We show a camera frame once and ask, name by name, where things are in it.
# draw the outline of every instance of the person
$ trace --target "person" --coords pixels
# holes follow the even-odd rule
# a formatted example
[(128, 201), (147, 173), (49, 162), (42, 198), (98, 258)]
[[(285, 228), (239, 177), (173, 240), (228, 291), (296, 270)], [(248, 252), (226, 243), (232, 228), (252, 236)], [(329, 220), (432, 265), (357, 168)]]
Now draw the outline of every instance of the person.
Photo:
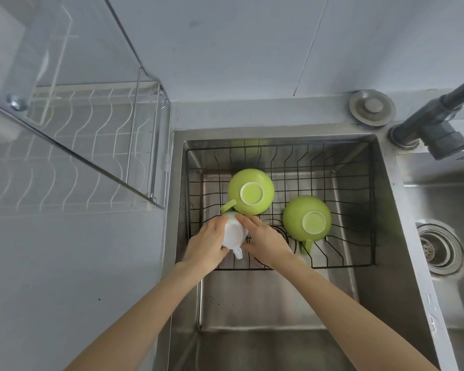
[[(255, 216), (236, 216), (251, 235), (242, 248), (299, 291), (358, 371), (437, 371), (403, 337), (294, 255), (273, 228)], [(226, 222), (226, 216), (206, 222), (189, 240), (183, 260), (66, 370), (136, 370), (180, 301), (229, 252), (222, 247)]]

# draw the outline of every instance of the gray faucet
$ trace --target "gray faucet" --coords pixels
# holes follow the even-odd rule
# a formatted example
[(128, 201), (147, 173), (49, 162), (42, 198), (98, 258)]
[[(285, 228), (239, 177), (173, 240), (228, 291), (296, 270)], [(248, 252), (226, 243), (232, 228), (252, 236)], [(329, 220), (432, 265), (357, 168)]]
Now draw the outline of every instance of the gray faucet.
[(392, 127), (389, 139), (402, 149), (416, 148), (419, 139), (435, 160), (464, 149), (464, 136), (449, 123), (464, 104), (464, 83), (450, 93), (430, 100), (402, 124)]

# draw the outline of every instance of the hand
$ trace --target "hand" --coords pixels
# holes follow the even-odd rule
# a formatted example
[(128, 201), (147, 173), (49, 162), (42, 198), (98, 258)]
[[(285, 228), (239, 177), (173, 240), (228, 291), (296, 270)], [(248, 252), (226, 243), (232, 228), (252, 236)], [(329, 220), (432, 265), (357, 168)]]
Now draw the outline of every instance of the hand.
[(197, 267), (200, 279), (214, 270), (229, 253), (229, 249), (222, 248), (226, 222), (227, 216), (212, 218), (187, 244), (182, 262)]
[(266, 266), (276, 269), (286, 257), (294, 255), (282, 235), (256, 216), (239, 214), (235, 217), (251, 235), (251, 243), (244, 243), (242, 248)]

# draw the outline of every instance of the green mug handle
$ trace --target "green mug handle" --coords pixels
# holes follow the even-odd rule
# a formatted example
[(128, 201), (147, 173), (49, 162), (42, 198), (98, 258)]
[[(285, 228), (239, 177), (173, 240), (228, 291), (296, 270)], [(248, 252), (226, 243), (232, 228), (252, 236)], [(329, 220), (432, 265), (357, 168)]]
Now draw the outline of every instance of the green mug handle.
[(230, 208), (232, 208), (236, 204), (237, 204), (237, 201), (235, 199), (229, 200), (227, 203), (225, 203), (223, 206), (220, 207), (220, 211), (222, 211), (222, 213), (227, 212)]
[(304, 245), (304, 247), (301, 248), (301, 254), (311, 254), (311, 246), (313, 245), (313, 241), (311, 241), (310, 239), (306, 239), (302, 244)]

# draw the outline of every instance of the drain strainer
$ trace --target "drain strainer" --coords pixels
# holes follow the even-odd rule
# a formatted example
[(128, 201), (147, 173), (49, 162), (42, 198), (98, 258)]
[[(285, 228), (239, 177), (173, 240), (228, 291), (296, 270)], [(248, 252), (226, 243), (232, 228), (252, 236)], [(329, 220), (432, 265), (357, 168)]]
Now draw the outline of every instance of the drain strainer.
[(431, 272), (444, 275), (459, 270), (464, 261), (464, 251), (451, 231), (440, 225), (425, 224), (418, 226), (418, 233)]

